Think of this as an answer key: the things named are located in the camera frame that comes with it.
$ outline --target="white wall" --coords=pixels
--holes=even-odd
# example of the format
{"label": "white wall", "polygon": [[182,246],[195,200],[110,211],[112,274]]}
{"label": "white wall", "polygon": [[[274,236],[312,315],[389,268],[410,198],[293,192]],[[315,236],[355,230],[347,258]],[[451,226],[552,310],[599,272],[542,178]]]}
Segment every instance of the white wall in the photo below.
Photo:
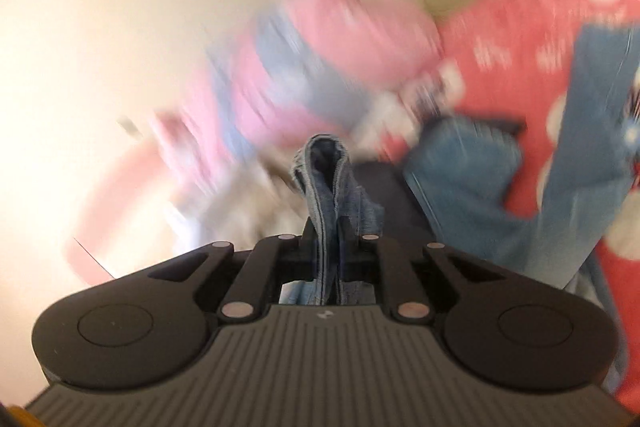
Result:
{"label": "white wall", "polygon": [[62,258],[82,202],[216,36],[271,0],[0,0],[0,400],[44,380],[30,330],[83,287]]}

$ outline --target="metal pin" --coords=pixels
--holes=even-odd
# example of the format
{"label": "metal pin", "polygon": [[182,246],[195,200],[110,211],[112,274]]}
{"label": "metal pin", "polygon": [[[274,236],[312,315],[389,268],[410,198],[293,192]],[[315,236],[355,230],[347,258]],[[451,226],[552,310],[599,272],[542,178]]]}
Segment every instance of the metal pin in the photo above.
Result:
{"label": "metal pin", "polygon": [[254,307],[248,302],[233,301],[222,306],[222,314],[230,319],[244,319],[254,312]]}
{"label": "metal pin", "polygon": [[404,302],[398,306],[398,314],[406,319],[423,319],[429,315],[429,307],[420,302]]}

